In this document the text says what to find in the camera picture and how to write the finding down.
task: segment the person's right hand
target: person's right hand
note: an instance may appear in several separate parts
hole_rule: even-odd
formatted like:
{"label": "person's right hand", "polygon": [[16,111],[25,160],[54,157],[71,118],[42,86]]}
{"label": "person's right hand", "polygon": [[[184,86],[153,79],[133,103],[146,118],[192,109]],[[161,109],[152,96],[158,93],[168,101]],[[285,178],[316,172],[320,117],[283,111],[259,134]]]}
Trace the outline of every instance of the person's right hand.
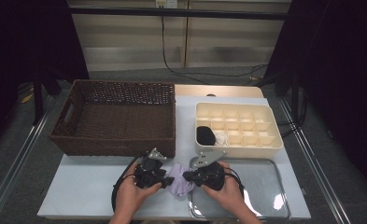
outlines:
{"label": "person's right hand", "polygon": [[[224,168],[224,172],[230,174],[231,170],[229,163],[219,161],[219,164]],[[236,180],[226,175],[224,178],[224,186],[221,190],[213,190],[206,185],[201,188],[213,199],[215,199],[224,209],[233,213],[243,224],[261,223],[255,214],[247,207],[245,200],[242,197]]]}

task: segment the white table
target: white table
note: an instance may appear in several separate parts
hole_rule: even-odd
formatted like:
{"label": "white table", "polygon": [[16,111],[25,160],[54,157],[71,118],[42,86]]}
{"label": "white table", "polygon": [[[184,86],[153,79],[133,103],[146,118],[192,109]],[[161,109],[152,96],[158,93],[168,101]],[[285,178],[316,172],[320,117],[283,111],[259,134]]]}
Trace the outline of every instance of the white table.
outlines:
{"label": "white table", "polygon": [[[195,105],[200,102],[268,105],[264,98],[244,97],[176,97],[176,156],[164,162],[169,171],[176,162],[189,165],[197,156],[194,143]],[[113,215],[111,191],[116,180],[132,158],[69,157],[64,155],[49,187],[38,215],[54,219],[108,219]],[[282,148],[273,158],[286,192],[290,219],[308,219],[310,214],[302,191],[291,167],[288,154]],[[175,198],[161,189],[150,196],[134,219],[191,219],[187,198]]]}

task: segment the black bar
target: black bar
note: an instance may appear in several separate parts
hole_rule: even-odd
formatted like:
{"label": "black bar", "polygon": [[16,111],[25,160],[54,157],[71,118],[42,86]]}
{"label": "black bar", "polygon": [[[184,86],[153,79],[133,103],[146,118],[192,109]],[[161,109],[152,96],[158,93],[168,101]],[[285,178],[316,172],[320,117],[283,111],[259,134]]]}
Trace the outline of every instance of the black bar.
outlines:
{"label": "black bar", "polygon": [[193,10],[175,8],[152,7],[29,7],[36,10],[55,11],[59,13],[90,14],[90,15],[128,15],[128,16],[164,16],[164,17],[196,17],[196,18],[224,18],[224,19],[251,19],[284,21],[287,13],[272,12],[245,12],[245,11],[218,11]]}

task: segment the storage box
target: storage box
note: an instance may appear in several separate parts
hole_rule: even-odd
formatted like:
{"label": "storage box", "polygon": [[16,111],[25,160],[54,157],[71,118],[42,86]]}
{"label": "storage box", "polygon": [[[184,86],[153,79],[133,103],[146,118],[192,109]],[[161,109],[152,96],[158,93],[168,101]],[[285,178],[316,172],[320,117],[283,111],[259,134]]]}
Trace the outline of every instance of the storage box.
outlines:
{"label": "storage box", "polygon": [[272,158],[283,147],[275,117],[267,105],[199,103],[195,130],[208,127],[219,138],[218,146],[203,146],[197,152],[226,151],[227,158]]}
{"label": "storage box", "polygon": [[66,155],[175,157],[175,86],[76,80],[49,139]]}

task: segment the beige compartment box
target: beige compartment box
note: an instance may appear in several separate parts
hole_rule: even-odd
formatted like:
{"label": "beige compartment box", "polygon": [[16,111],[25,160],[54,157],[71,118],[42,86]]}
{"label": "beige compartment box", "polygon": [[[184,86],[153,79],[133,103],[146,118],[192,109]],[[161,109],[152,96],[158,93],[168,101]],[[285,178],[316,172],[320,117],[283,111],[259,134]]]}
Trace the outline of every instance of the beige compartment box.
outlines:
{"label": "beige compartment box", "polygon": [[195,131],[200,126],[209,127],[217,143],[203,146],[195,139],[198,153],[216,150],[226,151],[226,158],[270,159],[283,147],[274,113],[268,105],[199,103]]}

